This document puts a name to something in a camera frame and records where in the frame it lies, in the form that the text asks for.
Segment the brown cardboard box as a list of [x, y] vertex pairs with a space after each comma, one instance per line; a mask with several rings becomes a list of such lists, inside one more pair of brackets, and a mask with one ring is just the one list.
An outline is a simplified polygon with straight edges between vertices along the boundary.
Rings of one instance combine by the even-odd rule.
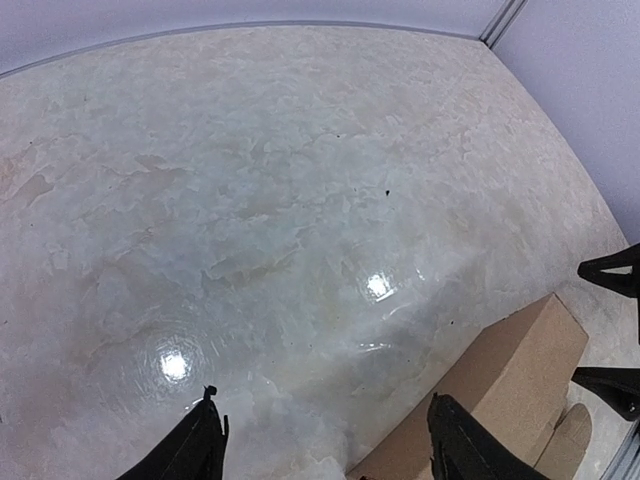
[[[431, 389], [449, 394], [525, 464], [538, 464], [566, 405], [588, 335], [549, 294], [483, 329]], [[350, 479], [429, 479], [427, 410], [417, 406], [347, 474]]]

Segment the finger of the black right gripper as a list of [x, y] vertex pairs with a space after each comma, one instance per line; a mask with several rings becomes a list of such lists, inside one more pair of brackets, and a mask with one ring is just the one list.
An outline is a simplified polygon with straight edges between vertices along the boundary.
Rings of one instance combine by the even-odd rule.
[[577, 274], [597, 286], [638, 299], [639, 248], [629, 247], [615, 254], [583, 261]]
[[578, 367], [572, 381], [591, 391], [626, 421], [639, 419], [639, 369]]

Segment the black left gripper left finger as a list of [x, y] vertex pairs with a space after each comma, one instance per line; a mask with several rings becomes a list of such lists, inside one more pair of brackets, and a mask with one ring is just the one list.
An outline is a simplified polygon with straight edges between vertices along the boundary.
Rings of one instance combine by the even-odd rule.
[[214, 402], [217, 388], [202, 399], [141, 461], [117, 480], [220, 480], [229, 440], [229, 418]]

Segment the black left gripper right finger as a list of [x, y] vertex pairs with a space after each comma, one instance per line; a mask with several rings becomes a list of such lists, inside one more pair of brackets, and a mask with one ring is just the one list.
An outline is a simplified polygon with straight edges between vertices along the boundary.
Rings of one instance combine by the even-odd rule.
[[434, 479], [545, 479], [506, 449], [449, 394], [433, 396], [427, 424]]

